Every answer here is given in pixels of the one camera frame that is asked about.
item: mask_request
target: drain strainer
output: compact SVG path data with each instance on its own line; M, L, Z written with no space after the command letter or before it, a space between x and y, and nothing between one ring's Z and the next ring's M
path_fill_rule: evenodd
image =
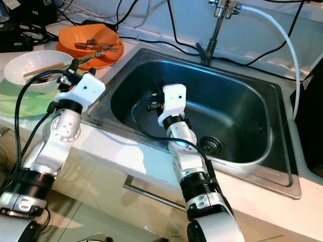
M200 140L199 146L207 155L210 156L217 156L221 152L221 143L210 136L203 137Z

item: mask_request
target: cabinet handle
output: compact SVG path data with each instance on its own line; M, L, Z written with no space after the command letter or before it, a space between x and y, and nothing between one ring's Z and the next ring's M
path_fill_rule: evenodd
M174 201L168 200L168 199L163 198L161 196L158 196L158 195L156 195L154 193L148 192L146 190L143 190L141 188L138 188L138 187L135 187L135 186L131 185L131 182L132 182L133 178L134 178L133 176L128 175L125 183L123 184L123 187L126 188L126 189L129 189L129 190L131 190L133 192L136 192L136 193L139 193L139 194L144 195L146 197L149 197L151 199L154 199L156 201L159 201L161 203L164 203L166 205L169 205L169 206L171 206L173 208L177 208L177 209L179 209L181 211L186 212L185 206L183 206L181 204L178 204L178 203L176 203Z

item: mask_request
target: floor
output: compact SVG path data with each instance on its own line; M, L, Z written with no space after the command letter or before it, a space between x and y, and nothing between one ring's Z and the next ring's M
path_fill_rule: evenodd
M161 238L144 229L127 224L88 205L52 192L48 198L51 219L39 242L78 242L96 233L113 238L114 242L158 242ZM47 219L44 213L38 220Z

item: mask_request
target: wall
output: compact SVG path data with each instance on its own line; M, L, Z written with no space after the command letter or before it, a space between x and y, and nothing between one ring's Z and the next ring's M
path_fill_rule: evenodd
M93 1L87 0L75 0L73 2L95 9L103 14L113 15L119 0L96 0L95 4L93 4ZM154 6L159 2L159 0L151 0L151 5ZM286 13L295 14L298 8L298 4L273 4L260 0L241 0L241 2L267 8L262 10L272 15L287 32L294 16ZM132 0L123 0L119 13L126 12L131 3ZM214 7L208 4L206 0L172 0L171 3L178 38L190 41L192 44L200 42L207 45L216 21L213 16ZM148 0L140 0L133 9L132 14L145 14L147 4ZM323 52L323 23L319 22L323 21L322 16L322 8L305 5L301 12L301 18L298 19L291 36L304 75L309 71L310 65ZM142 21L142 18L129 17L124 23L135 26L142 23ZM151 39L151 37L149 40L160 39L158 34L173 36L167 5L163 4L151 13L140 29L157 33L157 36L153 37L154 39ZM131 36L136 35L135 37L139 36L138 33L125 32L124 29L120 29L120 33L132 34ZM232 19L225 21L219 35L216 56L230 57L245 63L268 50L276 48L283 41L280 33L267 20L242 11L240 15L233 16ZM270 67L271 64L275 64L280 69L275 70L275 67ZM258 62L255 66L262 66L271 69L271 71L275 70L279 74L294 76L293 62L287 45L281 51L265 57L263 62Z

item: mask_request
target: stainless steel sink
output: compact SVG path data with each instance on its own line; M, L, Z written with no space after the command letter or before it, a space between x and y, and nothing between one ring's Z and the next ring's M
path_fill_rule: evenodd
M300 186L280 87L263 80L140 49L112 78L84 120L106 131L156 148L136 130L131 107L162 85L187 87L186 117L214 168L294 199ZM165 136L156 112L138 109L149 133Z

